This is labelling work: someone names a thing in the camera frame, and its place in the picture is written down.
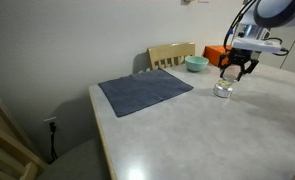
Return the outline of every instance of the power cord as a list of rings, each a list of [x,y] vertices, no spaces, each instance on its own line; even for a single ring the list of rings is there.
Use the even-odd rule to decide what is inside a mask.
[[[246,12],[251,8],[252,5],[254,5],[254,3],[256,2],[257,0],[251,0],[249,2],[247,2],[243,8],[239,11],[239,13],[236,15],[235,19],[233,20],[233,22],[231,23],[227,33],[226,33],[226,36],[225,36],[225,39],[224,39],[224,48],[225,48],[225,51],[229,51],[227,49],[227,41],[228,41],[228,38],[231,34],[234,33],[234,28],[235,26],[242,20],[243,16],[246,14]]]
[[[50,139],[51,139],[51,157],[53,158],[53,160],[49,163],[51,164],[54,161],[56,161],[56,159],[58,159],[58,156],[55,151],[55,146],[54,146],[55,133],[56,133],[57,127],[54,122],[49,123],[49,126],[50,126]]]
[[[263,40],[277,40],[277,41],[279,41],[279,44],[282,44],[283,43],[283,40],[280,39],[280,38],[278,38],[278,37],[270,37],[270,38],[265,38]],[[276,55],[276,56],[287,56],[289,54],[289,50],[286,49],[286,48],[283,48],[283,47],[279,51],[280,52],[284,52],[284,53],[282,53],[282,54],[273,53],[273,55]]]

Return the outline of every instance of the table edge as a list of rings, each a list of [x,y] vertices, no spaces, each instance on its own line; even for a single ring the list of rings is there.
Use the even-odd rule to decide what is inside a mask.
[[[110,155],[110,153],[108,151],[108,145],[107,145],[106,140],[105,140],[105,136],[104,136],[104,132],[103,132],[103,129],[102,129],[102,126],[101,126],[101,123],[100,123],[100,119],[99,119],[99,117],[97,115],[97,112],[96,112],[96,106],[95,106],[94,100],[93,100],[94,95],[90,91],[90,89],[93,88],[93,87],[94,87],[94,85],[90,86],[88,89],[89,89],[89,95],[90,95],[90,98],[91,98],[92,108],[93,108],[93,111],[94,111],[94,116],[95,116],[96,123],[97,123],[97,126],[98,126],[98,131],[99,131],[99,135],[100,135],[100,138],[101,138],[101,141],[102,141],[102,146],[103,146],[103,149],[104,149],[104,153],[105,153],[105,156],[106,156],[107,165],[108,165],[108,168],[109,168],[109,174],[110,174],[112,180],[117,180],[116,172],[115,172],[115,169],[114,169],[113,162],[111,160],[111,155]]]

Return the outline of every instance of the gray towel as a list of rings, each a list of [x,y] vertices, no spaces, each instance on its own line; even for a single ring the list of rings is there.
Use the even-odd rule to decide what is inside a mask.
[[[117,117],[125,116],[193,89],[164,70],[122,77],[98,84]]]

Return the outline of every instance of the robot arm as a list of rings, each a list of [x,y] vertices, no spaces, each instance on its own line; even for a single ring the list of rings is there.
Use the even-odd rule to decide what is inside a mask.
[[[294,25],[295,0],[250,0],[236,16],[224,40],[226,53],[221,55],[219,61],[220,77],[228,81],[239,81],[242,75],[251,73],[259,62],[252,58],[254,52],[287,55],[289,51],[281,47],[281,39],[269,37],[269,30]],[[234,34],[232,49],[227,49],[227,40],[231,34]],[[226,57],[228,61],[222,65],[222,60]],[[235,79],[226,79],[225,70],[231,65],[240,66],[240,72]]]

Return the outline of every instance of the floor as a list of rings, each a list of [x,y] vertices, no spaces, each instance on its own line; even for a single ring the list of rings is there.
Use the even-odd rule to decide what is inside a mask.
[[[109,180],[109,170],[99,139],[91,139],[59,157],[38,180]]]

